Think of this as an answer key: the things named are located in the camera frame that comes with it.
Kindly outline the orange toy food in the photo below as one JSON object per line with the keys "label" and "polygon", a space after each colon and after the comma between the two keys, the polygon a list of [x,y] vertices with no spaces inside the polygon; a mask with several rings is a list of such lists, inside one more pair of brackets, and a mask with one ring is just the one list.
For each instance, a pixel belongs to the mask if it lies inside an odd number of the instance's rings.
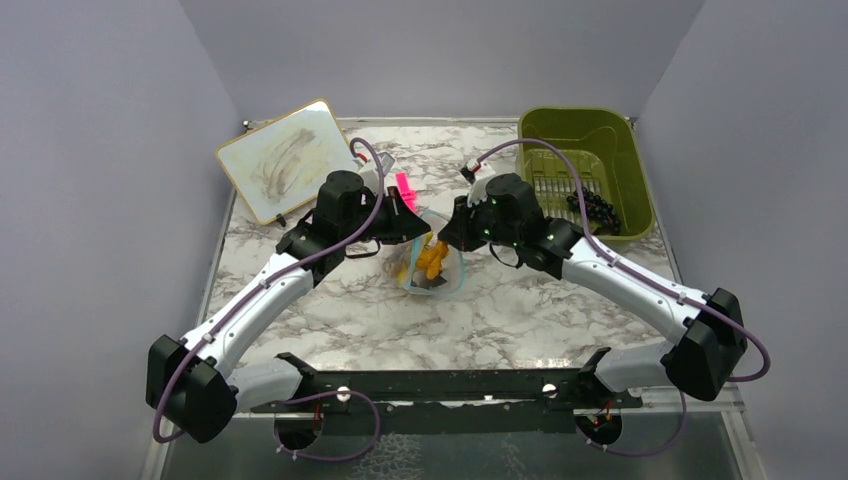
{"label": "orange toy food", "polygon": [[442,262],[449,254],[446,242],[438,240],[432,246],[424,246],[415,261],[415,267],[421,270],[429,279],[441,274]]}

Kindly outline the clear zip top bag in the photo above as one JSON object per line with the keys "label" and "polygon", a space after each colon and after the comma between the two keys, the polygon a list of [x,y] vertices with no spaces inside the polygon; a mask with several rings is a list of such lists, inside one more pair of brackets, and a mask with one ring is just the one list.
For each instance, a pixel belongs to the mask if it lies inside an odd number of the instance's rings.
{"label": "clear zip top bag", "polygon": [[382,270],[397,286],[411,294],[436,297],[456,294],[465,282],[463,254],[437,238],[449,218],[433,210],[424,210],[419,216],[431,230],[410,242],[391,247],[382,261]]}

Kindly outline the yellow toy banana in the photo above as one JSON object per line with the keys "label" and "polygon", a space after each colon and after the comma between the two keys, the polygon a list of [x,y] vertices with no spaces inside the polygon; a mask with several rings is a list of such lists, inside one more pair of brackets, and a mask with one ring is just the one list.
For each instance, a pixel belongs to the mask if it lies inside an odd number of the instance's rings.
{"label": "yellow toy banana", "polygon": [[409,280],[410,270],[414,269],[409,255],[403,255],[390,262],[389,273],[391,278],[399,284]]}

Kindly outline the grey toy fish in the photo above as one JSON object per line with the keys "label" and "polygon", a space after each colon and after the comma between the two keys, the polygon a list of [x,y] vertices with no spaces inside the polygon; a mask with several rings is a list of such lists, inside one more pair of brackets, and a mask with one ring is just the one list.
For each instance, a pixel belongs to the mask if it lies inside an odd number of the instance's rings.
{"label": "grey toy fish", "polygon": [[425,292],[440,293],[446,290],[448,280],[443,275],[429,279],[426,275],[419,276],[410,283],[411,287],[421,289]]}

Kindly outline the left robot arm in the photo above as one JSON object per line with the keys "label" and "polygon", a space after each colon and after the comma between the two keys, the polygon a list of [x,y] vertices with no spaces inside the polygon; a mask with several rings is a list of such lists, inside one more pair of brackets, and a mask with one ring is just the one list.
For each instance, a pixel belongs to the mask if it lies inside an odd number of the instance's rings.
{"label": "left robot arm", "polygon": [[238,361],[271,322],[345,260],[349,244],[397,245],[430,230],[396,187],[369,186],[350,171],[330,173],[315,206],[223,310],[178,339],[162,335],[150,346],[145,401],[155,411],[154,440],[169,443],[187,434],[206,443],[227,426],[247,395],[230,381]]}

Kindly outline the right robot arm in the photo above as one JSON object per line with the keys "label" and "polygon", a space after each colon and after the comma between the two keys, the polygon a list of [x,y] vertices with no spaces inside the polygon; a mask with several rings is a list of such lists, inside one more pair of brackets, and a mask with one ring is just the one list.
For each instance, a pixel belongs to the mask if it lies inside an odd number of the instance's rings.
{"label": "right robot arm", "polygon": [[580,225],[544,215],[529,183],[499,174],[455,199],[440,240],[463,251],[512,248],[522,266],[586,287],[659,332],[660,342],[602,351],[577,380],[579,398],[600,407],[632,388],[674,386],[714,400],[747,350],[741,305],[731,292],[707,294],[627,260]]}

